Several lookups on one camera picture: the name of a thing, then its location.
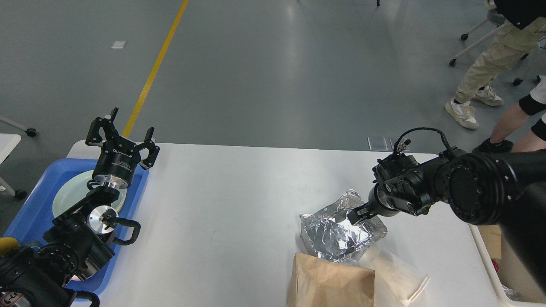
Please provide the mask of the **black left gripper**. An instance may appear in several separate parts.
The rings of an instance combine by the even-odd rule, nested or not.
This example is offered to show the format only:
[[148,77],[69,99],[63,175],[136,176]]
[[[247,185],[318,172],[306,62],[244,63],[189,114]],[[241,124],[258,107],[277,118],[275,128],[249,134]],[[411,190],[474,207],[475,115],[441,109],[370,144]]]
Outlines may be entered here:
[[[85,144],[101,148],[92,179],[101,185],[110,184],[116,189],[126,189],[131,185],[138,164],[145,170],[154,166],[160,148],[153,140],[154,127],[147,130],[144,141],[139,145],[121,137],[113,123],[118,111],[115,107],[104,117],[96,117],[90,124]],[[141,159],[139,152],[144,148],[148,150],[148,155]]]

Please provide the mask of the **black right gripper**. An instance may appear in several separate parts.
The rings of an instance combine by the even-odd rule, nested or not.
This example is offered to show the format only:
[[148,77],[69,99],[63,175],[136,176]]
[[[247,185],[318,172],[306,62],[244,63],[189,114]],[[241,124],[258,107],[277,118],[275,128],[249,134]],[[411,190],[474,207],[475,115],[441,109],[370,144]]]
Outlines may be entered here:
[[394,209],[390,206],[386,199],[386,193],[378,183],[370,191],[367,204],[351,209],[347,213],[347,219],[351,225],[357,225],[358,223],[376,215],[383,217],[392,217],[398,214],[400,210]]

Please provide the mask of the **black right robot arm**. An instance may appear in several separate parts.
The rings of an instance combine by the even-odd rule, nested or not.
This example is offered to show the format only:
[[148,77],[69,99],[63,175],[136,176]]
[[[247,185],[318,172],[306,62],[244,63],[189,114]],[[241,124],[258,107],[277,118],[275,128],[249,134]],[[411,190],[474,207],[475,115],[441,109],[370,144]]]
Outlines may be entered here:
[[373,167],[375,185],[365,204],[348,214],[351,224],[399,212],[428,214],[437,202],[450,205],[472,225],[498,225],[510,247],[542,291],[546,287],[545,150],[467,153],[451,146],[418,163],[404,154],[410,141],[403,133],[392,153]]

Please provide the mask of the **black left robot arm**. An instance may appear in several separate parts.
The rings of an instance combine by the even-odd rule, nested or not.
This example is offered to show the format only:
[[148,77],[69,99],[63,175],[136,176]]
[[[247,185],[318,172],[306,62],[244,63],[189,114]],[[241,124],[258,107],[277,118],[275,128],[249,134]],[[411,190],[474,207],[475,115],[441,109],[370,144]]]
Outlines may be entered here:
[[140,223],[120,217],[112,204],[131,185],[137,167],[150,169],[160,152],[153,127],[140,144],[119,135],[113,123],[117,112],[114,108],[90,124],[85,142],[101,149],[90,178],[94,187],[52,220],[43,234],[46,245],[34,249],[13,237],[1,240],[2,305],[70,307],[77,298],[100,305],[95,293],[67,284],[74,276],[85,281],[108,264],[115,256],[113,243],[127,246],[138,239]]

